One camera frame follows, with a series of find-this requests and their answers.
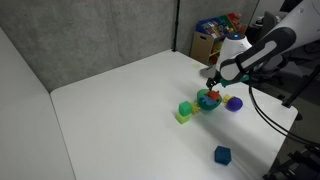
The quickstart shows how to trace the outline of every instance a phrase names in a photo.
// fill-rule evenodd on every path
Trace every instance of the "metal stand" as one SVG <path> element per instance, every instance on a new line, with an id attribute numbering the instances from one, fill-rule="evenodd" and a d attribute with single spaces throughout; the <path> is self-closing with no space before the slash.
<path id="1" fill-rule="evenodd" d="M 174 39 L 173 39 L 173 47 L 172 51 L 177 51 L 177 37 L 178 37 L 178 26 L 179 26 L 179 14 L 180 14 L 180 0 L 177 1 L 177 12 L 176 12 L 176 22 L 174 29 Z"/>
<path id="2" fill-rule="evenodd" d="M 285 101 L 283 101 L 282 105 L 290 108 L 292 105 L 292 102 L 305 90 L 309 84 L 320 74 L 320 65 L 317 65 L 316 68 L 313 70 L 313 72 L 305 79 L 299 88 Z"/>

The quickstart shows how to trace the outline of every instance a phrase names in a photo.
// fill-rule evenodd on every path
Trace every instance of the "purple ball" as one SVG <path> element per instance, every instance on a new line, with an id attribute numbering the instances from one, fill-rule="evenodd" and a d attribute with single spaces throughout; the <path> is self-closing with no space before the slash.
<path id="1" fill-rule="evenodd" d="M 237 97 L 233 97 L 231 99 L 229 99 L 229 101 L 227 102 L 227 106 L 226 108 L 229 111 L 238 111 L 239 109 L 241 109 L 243 106 L 242 100 L 237 98 Z"/>

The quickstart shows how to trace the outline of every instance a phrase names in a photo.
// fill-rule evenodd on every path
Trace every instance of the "yellow-green cube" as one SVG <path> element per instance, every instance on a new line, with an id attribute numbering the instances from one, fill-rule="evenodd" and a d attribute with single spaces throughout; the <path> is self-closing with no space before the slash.
<path id="1" fill-rule="evenodd" d="M 180 103 L 179 113 L 181 114 L 181 116 L 188 116 L 192 113 L 192 105 L 188 101 Z"/>
<path id="2" fill-rule="evenodd" d="M 190 117 L 191 117 L 191 114 L 189 114 L 187 116 L 182 116 L 179 112 L 177 112 L 177 114 L 176 114 L 176 118 L 180 124 L 184 124 L 184 123 L 188 122 Z"/>

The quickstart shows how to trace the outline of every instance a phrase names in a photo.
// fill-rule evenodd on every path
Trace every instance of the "blue cube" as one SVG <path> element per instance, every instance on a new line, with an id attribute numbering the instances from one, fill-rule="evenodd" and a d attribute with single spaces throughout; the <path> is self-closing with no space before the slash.
<path id="1" fill-rule="evenodd" d="M 214 151 L 214 161 L 228 165 L 231 162 L 231 150 L 226 147 L 218 146 Z"/>

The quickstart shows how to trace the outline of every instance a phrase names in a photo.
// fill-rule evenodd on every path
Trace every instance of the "floor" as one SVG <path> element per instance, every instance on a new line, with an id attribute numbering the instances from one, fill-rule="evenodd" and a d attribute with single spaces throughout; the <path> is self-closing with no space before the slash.
<path id="1" fill-rule="evenodd" d="M 300 57 L 306 57 L 307 59 L 313 59 L 299 65 L 299 69 L 303 75 L 309 75 L 316 65 L 320 64 L 320 53 L 307 54 L 302 48 L 299 48 L 294 52 L 295 55 Z M 289 97 L 293 91 L 298 87 L 300 82 L 303 81 L 302 77 L 294 77 L 290 75 L 282 75 L 284 84 L 280 85 L 276 79 L 271 79 L 267 83 L 263 83 L 261 90 L 277 97 L 282 94 L 286 98 Z M 295 121 L 291 132 L 302 136 L 306 139 L 320 142 L 320 78 L 316 78 L 310 86 L 303 91 L 303 93 L 293 102 L 293 106 L 302 114 L 302 121 Z M 302 151 L 303 145 L 300 145 L 288 138 L 285 140 L 277 159 L 280 163 L 289 159 L 288 154 L 295 151 Z"/>

